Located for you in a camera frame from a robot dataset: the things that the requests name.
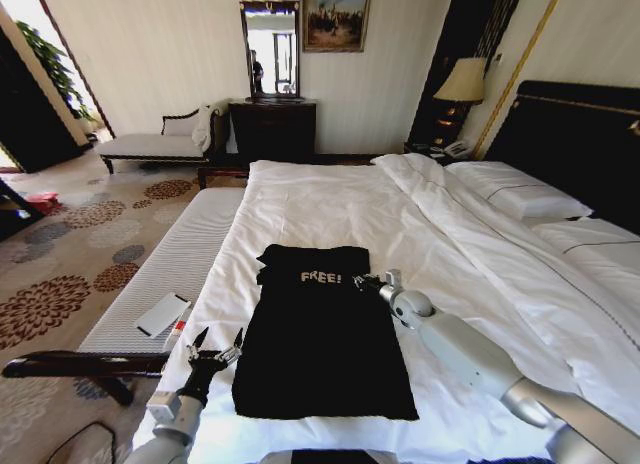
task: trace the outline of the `black t-shirt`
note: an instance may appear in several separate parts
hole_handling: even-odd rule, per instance
[[[353,284],[369,272],[366,249],[271,245],[258,260],[260,302],[233,382],[238,414],[418,418],[389,308]]]

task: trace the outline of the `mirror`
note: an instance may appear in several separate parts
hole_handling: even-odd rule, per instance
[[[239,0],[251,97],[300,96],[300,0]]]

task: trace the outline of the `floral rug pattern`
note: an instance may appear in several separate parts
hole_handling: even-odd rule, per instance
[[[199,190],[195,167],[114,165],[109,175],[89,151],[36,174],[0,175],[23,196],[55,191],[62,204],[0,242],[3,367],[29,352],[76,350]],[[211,184],[245,182],[216,178]],[[116,430],[121,462],[156,383],[127,381],[135,400],[122,407],[88,379],[0,377],[0,462],[45,462],[94,420]],[[74,439],[60,462],[110,462],[110,441],[90,441]]]

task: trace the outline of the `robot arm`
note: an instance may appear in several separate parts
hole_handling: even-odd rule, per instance
[[[640,438],[581,397],[549,389],[525,377],[509,355],[462,319],[437,309],[429,298],[407,291],[400,272],[355,279],[360,289],[376,289],[391,313],[414,329],[433,352],[463,382],[486,392],[516,417],[540,428],[559,418],[566,423],[547,445],[560,464],[640,462]]]
[[[213,376],[242,354],[242,329],[224,351],[200,350],[208,330],[187,346],[191,374],[184,387],[177,392],[156,391],[149,399],[147,409],[156,420],[155,437],[131,453],[125,464],[187,464]]]

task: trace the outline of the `dresser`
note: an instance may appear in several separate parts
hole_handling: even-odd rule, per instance
[[[316,136],[316,103],[236,100],[229,103],[240,159],[311,162]]]

